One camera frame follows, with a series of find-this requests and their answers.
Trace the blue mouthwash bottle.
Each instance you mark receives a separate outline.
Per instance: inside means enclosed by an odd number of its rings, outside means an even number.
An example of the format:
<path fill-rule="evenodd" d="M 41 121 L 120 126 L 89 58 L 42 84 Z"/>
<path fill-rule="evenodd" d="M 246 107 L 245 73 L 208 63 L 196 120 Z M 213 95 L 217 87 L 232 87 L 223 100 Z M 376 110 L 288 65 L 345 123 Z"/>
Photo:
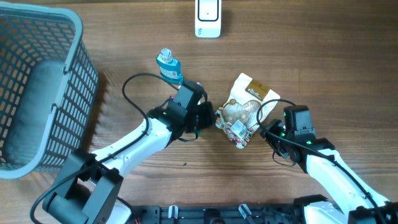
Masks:
<path fill-rule="evenodd" d="M 181 63 L 173 56 L 170 49 L 162 49 L 156 58 L 156 62 L 160 68 L 160 74 L 164 79 L 170 83 L 182 84 Z"/>

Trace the beige snack bag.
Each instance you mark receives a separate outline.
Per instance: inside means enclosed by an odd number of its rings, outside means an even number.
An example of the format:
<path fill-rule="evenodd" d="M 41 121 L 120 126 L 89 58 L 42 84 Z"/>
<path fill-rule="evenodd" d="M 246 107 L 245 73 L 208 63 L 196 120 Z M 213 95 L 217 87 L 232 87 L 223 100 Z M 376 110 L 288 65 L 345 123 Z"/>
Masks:
<path fill-rule="evenodd" d="M 279 99 L 267 85 L 241 73 L 226 103 L 216 110 L 216 127 L 222 129 L 237 148 L 243 149 Z"/>

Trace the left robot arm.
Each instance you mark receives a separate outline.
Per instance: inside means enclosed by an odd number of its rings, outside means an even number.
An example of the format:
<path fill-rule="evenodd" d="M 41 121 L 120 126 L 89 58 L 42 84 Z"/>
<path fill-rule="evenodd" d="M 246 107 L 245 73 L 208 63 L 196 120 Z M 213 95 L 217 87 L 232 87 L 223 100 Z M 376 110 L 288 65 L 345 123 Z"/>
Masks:
<path fill-rule="evenodd" d="M 62 166 L 42 208 L 60 223 L 127 223 L 130 206 L 118 197 L 125 176 L 152 154 L 215 122 L 204 88 L 186 80 L 166 108 L 151 109 L 135 130 L 92 153 L 79 149 Z"/>

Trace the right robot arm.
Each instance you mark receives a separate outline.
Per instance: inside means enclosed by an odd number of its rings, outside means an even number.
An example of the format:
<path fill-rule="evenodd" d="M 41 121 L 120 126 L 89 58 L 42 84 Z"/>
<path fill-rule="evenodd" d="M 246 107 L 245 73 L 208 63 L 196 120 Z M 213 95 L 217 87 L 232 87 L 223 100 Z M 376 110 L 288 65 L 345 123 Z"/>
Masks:
<path fill-rule="evenodd" d="M 332 197 L 296 198 L 299 223 L 397 223 L 397 203 L 377 193 L 344 162 L 326 138 L 317 138 L 305 105 L 284 108 L 284 119 L 261 125 L 274 154 L 290 159 Z"/>

